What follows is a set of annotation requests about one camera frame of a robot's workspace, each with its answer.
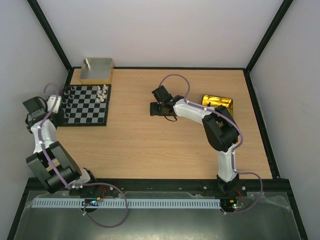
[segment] wooden table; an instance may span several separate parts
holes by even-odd
[[[71,85],[81,84],[75,69]],[[80,167],[97,178],[216,179],[216,151],[203,126],[179,117],[177,122],[150,116],[151,93],[168,74],[189,79],[190,101],[204,94],[232,98],[233,115],[244,135],[236,151],[238,171],[271,179],[271,172],[242,70],[114,69],[107,126],[59,127],[57,138]],[[170,77],[166,89],[184,95],[187,84]],[[251,175],[243,179],[255,178]]]

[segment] purple cable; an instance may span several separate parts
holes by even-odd
[[[95,185],[106,185],[108,187],[112,187],[114,189],[116,189],[123,197],[124,199],[124,203],[125,203],[125,214],[123,216],[123,218],[121,219],[120,222],[118,222],[117,224],[115,225],[111,225],[111,226],[107,226],[107,225],[103,225],[103,224],[100,224],[98,222],[96,222],[95,220],[93,220],[93,218],[91,216],[89,216],[89,214],[86,212],[86,207],[87,205],[84,205],[84,208],[83,208],[83,212],[85,215],[87,215],[87,217],[95,224],[97,225],[98,227],[101,227],[101,228],[105,228],[105,229],[112,229],[112,228],[115,228],[115,227],[118,227],[120,226],[121,224],[124,223],[124,221],[126,220],[127,216],[128,216],[128,210],[129,210],[129,205],[128,205],[128,201],[127,201],[127,198],[125,196],[125,194],[119,189],[117,188],[116,186],[112,185],[112,184],[109,184],[109,183],[104,183],[104,182],[94,182],[94,183],[86,183],[86,184],[83,184],[83,186],[95,186]]]
[[[223,118],[223,119],[226,120],[228,123],[230,123],[230,124],[237,130],[237,132],[239,133],[239,135],[240,135],[240,143],[239,143],[238,145],[236,145],[234,148],[231,149],[231,166],[232,166],[232,170],[233,170],[236,174],[239,174],[239,175],[255,175],[255,176],[259,179],[259,181],[260,181],[260,193],[259,193],[258,198],[255,200],[255,202],[254,202],[251,206],[249,206],[248,208],[246,208],[246,209],[244,209],[244,210],[236,211],[236,212],[226,212],[226,211],[223,210],[223,208],[221,208],[221,211],[222,211],[224,214],[230,214],[230,215],[231,215],[231,214],[243,213],[243,212],[246,212],[246,211],[250,210],[251,208],[253,208],[253,207],[258,203],[260,197],[262,196],[264,186],[263,186],[262,179],[261,179],[261,177],[260,177],[258,174],[254,173],[254,172],[251,172],[251,171],[239,172],[239,171],[237,171],[237,170],[235,169],[235,160],[234,160],[235,150],[236,150],[237,148],[239,148],[239,147],[244,143],[244,135],[243,135],[243,133],[241,132],[240,128],[239,128],[233,121],[231,121],[229,118],[227,118],[226,116],[222,115],[221,113],[219,113],[219,112],[217,112],[217,111],[215,111],[215,110],[213,110],[213,109],[211,109],[211,108],[207,108],[207,107],[202,106],[202,105],[200,105],[200,104],[196,104],[196,103],[194,103],[194,102],[189,101],[189,100],[187,99],[187,96],[188,96],[188,94],[189,94],[189,92],[190,92],[190,83],[189,83],[188,79],[185,78],[184,76],[182,76],[182,75],[180,75],[180,74],[175,74],[175,73],[174,73],[174,74],[169,74],[169,75],[167,75],[166,77],[164,77],[164,79],[162,79],[162,81],[161,81],[160,84],[159,84],[159,87],[163,84],[163,82],[164,82],[167,78],[172,77],[172,76],[180,77],[180,78],[184,79],[185,82],[187,83],[187,85],[188,85],[188,90],[187,90],[186,94],[184,95],[184,102],[185,102],[187,105],[190,105],[190,106],[195,107],[195,108],[200,109],[200,110],[204,110],[204,109],[206,108],[206,111],[211,112],[211,113],[214,113],[214,114],[218,115],[220,118]]]
[[[44,144],[44,140],[42,138],[42,126],[44,125],[44,123],[46,122],[46,120],[50,117],[50,115],[52,114],[53,110],[55,109],[55,106],[58,102],[58,97],[59,97],[59,91],[58,91],[58,86],[54,83],[48,83],[45,87],[44,87],[44,94],[46,94],[46,91],[47,91],[47,88],[52,85],[55,87],[55,92],[56,92],[56,96],[55,96],[55,100],[54,100],[54,103],[53,103],[53,106],[52,108],[50,109],[50,111],[45,115],[45,117],[43,118],[43,120],[40,122],[40,125],[39,125],[39,129],[38,129],[38,138],[39,140],[41,141],[41,149],[43,151],[43,154],[46,158],[46,160],[48,161],[49,165],[52,167],[52,169],[54,170],[55,174],[59,177],[59,179],[61,180],[61,182],[64,184],[64,186],[71,190],[71,187],[69,186],[69,184],[67,183],[67,181],[64,179],[64,177],[61,175],[61,173],[59,172],[59,170],[56,168],[56,166],[54,165],[54,163],[51,161],[51,158],[49,157],[48,153],[47,153],[47,150],[46,150],[46,146]]]

